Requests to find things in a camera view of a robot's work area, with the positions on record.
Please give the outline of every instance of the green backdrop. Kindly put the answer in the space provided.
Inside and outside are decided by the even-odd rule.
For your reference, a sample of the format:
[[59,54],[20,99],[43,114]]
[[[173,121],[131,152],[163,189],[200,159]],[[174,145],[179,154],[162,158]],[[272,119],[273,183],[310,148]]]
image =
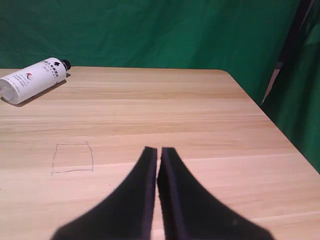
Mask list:
[[299,0],[0,0],[0,68],[222,69],[261,103]]
[[262,108],[320,173],[320,1]]

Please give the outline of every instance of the wood grain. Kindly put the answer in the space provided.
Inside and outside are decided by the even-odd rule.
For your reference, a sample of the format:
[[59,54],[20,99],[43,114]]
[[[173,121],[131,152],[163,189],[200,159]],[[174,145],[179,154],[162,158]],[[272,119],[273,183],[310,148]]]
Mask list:
[[[110,194],[144,146],[175,147],[215,197],[276,239],[319,239],[319,174],[226,72],[69,73],[22,107],[0,101],[1,240],[49,239]],[[77,171],[92,166],[87,143],[94,170]],[[152,236],[164,239],[158,198]]]

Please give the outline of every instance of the drawn square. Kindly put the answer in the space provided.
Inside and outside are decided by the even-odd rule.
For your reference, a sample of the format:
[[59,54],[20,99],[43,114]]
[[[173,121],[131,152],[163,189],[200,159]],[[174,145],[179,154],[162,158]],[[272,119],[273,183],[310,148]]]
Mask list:
[[94,158],[88,143],[56,145],[51,175],[93,170]]

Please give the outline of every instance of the plastic bottle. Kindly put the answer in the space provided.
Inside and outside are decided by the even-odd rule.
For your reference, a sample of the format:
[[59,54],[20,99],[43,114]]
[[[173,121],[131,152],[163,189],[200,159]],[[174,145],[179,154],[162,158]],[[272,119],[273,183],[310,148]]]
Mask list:
[[50,57],[0,78],[0,97],[19,104],[66,79],[71,64]]

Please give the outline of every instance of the wooden table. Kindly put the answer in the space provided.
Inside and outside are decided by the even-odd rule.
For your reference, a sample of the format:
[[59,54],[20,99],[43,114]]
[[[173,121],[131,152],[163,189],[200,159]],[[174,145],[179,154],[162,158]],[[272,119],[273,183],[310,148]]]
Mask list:
[[[1,240],[49,239],[109,195],[144,146],[175,147],[204,187],[276,239],[320,239],[319,174],[228,73],[69,73],[22,107],[0,101]],[[151,235],[164,239],[157,196]]]

